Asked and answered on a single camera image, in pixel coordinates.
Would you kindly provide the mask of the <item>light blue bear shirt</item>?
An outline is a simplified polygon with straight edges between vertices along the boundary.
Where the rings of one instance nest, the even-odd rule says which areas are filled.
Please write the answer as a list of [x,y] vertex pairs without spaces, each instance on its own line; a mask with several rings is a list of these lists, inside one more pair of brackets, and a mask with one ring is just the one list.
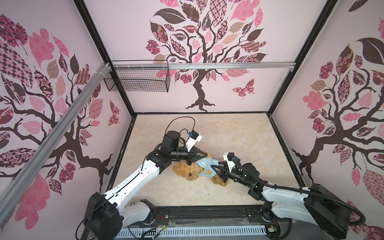
[[203,172],[198,174],[199,177],[213,178],[217,175],[212,166],[218,166],[219,161],[212,158],[203,158],[198,160],[197,164],[204,169]]

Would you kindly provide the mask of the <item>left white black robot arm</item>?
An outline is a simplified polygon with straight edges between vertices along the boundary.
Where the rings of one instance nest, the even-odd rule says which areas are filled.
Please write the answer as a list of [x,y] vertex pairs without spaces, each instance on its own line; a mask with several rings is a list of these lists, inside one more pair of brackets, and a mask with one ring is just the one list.
[[129,206],[130,200],[151,180],[159,176],[172,162],[181,160],[188,165],[207,157],[195,147],[202,136],[188,133],[183,139],[176,131],[169,131],[163,141],[144,159],[141,167],[111,190],[94,193],[88,201],[82,224],[97,240],[113,240],[120,230],[133,223],[152,221],[156,207],[147,200]]

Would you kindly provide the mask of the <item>brown teddy bear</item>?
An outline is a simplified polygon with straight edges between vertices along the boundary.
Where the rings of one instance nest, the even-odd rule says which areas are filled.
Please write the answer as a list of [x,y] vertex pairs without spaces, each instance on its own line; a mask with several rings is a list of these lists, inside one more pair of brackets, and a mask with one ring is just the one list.
[[[181,177],[184,178],[188,181],[195,181],[199,178],[198,174],[203,172],[203,168],[200,167],[197,162],[193,163],[191,166],[187,165],[187,162],[185,160],[180,161],[178,164],[174,165],[172,167],[173,172]],[[222,187],[226,187],[228,185],[227,183],[219,183],[219,178],[218,176],[214,176],[213,178],[208,178],[210,179],[214,184],[220,185]]]

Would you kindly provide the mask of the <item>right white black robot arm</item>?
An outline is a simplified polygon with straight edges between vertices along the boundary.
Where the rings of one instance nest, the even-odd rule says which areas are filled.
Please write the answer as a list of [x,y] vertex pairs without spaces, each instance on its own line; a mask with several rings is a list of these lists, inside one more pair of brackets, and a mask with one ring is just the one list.
[[211,166],[223,182],[232,180],[246,186],[248,194],[262,201],[262,215],[266,221],[292,219],[320,227],[326,234],[345,239],[349,227],[362,226],[364,214],[356,207],[340,200],[319,184],[310,188],[278,186],[260,179],[260,173],[250,164],[219,162]]

